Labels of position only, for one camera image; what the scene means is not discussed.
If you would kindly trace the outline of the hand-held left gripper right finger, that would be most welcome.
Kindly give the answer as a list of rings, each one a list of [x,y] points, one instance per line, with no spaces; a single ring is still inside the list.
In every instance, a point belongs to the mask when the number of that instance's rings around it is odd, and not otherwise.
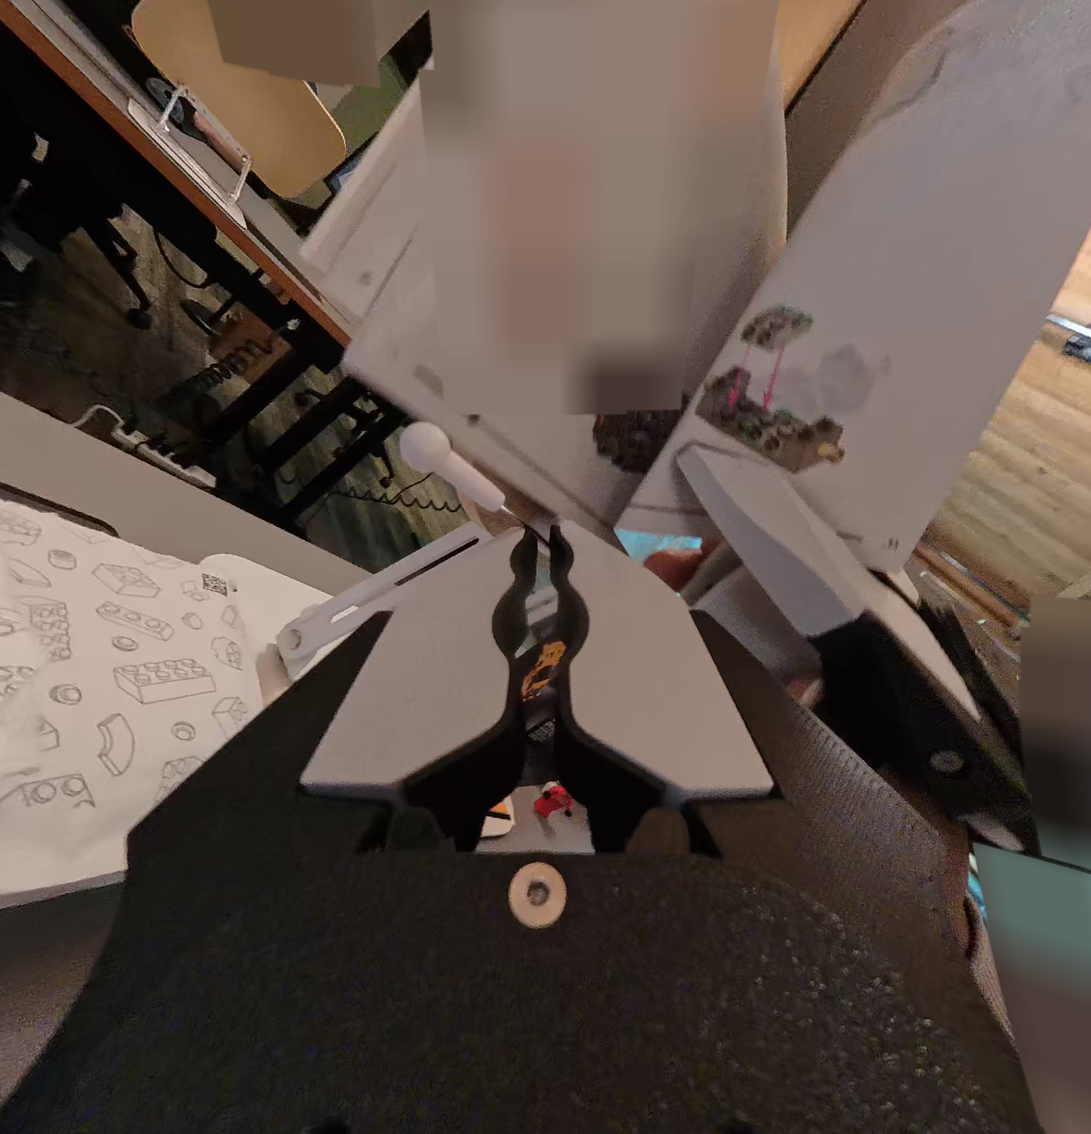
[[[575,523],[551,526],[565,653],[555,672],[555,764],[596,853],[645,816],[775,791],[689,606],[641,562]]]

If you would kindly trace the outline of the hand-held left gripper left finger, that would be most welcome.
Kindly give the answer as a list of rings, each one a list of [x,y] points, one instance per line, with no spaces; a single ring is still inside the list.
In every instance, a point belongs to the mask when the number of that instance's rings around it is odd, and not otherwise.
[[[396,607],[303,769],[309,801],[383,821],[429,816],[464,853],[526,760],[519,649],[534,531],[507,531],[422,577]]]

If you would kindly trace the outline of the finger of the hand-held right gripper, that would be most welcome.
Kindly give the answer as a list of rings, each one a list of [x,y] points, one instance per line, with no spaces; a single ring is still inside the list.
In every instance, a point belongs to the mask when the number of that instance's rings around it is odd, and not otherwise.
[[[739,641],[799,701],[822,696],[822,659],[732,550],[708,550],[685,601]]]
[[[875,616],[923,673],[969,715],[980,715],[918,606],[865,568],[784,471],[700,444],[682,449],[677,463],[710,520],[795,631],[813,640]]]

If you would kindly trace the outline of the brick building instruction booklet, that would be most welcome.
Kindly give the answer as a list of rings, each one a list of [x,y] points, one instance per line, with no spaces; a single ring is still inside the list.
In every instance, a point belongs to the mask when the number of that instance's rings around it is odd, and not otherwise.
[[[709,536],[691,447],[896,571],[1091,225],[1091,2],[901,56],[789,236],[776,2],[433,2],[302,248],[346,363],[547,509]]]

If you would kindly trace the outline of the wood-edged office desk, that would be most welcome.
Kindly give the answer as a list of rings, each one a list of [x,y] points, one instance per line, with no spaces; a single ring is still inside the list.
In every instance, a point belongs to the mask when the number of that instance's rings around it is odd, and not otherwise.
[[[265,276],[274,281],[280,295],[290,299],[324,333],[341,345],[351,334],[340,314],[322,299],[308,278],[295,267],[295,238],[291,228],[277,231],[270,220],[280,221],[275,210],[265,205],[252,190],[243,190],[241,206],[247,229],[238,228],[180,171],[137,125],[128,119],[129,97],[137,97],[150,110],[156,109],[151,96],[138,90],[132,77],[117,63],[96,35],[84,26],[65,2],[0,1],[0,23],[13,34],[74,96],[90,106],[100,120],[124,139],[128,149],[141,161],[156,168],[157,176],[172,185],[174,196],[188,200],[190,214],[203,214]],[[190,140],[183,134],[183,145],[196,158]],[[229,172],[223,159],[212,166],[200,161],[213,173]]]

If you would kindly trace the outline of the orange sticker sheet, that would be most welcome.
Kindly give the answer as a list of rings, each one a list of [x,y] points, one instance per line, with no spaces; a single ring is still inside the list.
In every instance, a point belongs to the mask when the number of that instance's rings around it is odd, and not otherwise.
[[[520,700],[526,707],[546,704],[556,696],[560,666],[566,654],[566,641],[553,634],[532,643],[517,657]]]

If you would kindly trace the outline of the printed white paper bag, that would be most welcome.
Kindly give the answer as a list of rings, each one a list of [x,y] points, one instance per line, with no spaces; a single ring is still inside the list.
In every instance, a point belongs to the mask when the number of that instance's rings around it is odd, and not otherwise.
[[[324,591],[0,492],[0,910],[112,884],[141,819],[286,687]]]

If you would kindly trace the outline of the white power strip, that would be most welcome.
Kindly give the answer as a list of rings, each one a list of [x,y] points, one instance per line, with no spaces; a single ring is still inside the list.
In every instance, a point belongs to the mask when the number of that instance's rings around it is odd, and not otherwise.
[[[114,447],[200,491],[213,492],[215,490],[218,482],[213,473],[195,463],[179,461],[175,452],[170,450],[165,436],[142,433],[133,417],[124,417],[114,407],[100,402],[93,404],[69,424],[79,431],[85,431],[98,417],[110,423],[109,440]]]

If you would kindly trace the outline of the black office chair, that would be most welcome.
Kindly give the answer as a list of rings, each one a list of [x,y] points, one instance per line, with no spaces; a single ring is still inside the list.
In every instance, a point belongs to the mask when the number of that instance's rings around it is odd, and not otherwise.
[[[38,133],[0,100],[0,307],[24,302],[40,263],[83,230],[132,292],[128,321],[148,329],[152,302],[134,276],[138,254],[114,224],[123,212],[99,161],[56,131]]]

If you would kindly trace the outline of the rounded wooden stand board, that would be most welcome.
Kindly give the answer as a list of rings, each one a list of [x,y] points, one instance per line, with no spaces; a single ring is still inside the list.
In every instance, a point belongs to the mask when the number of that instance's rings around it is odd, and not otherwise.
[[[347,157],[345,135],[303,80],[227,62],[208,1],[142,1],[132,14],[142,53],[250,157],[270,191],[294,199]]]

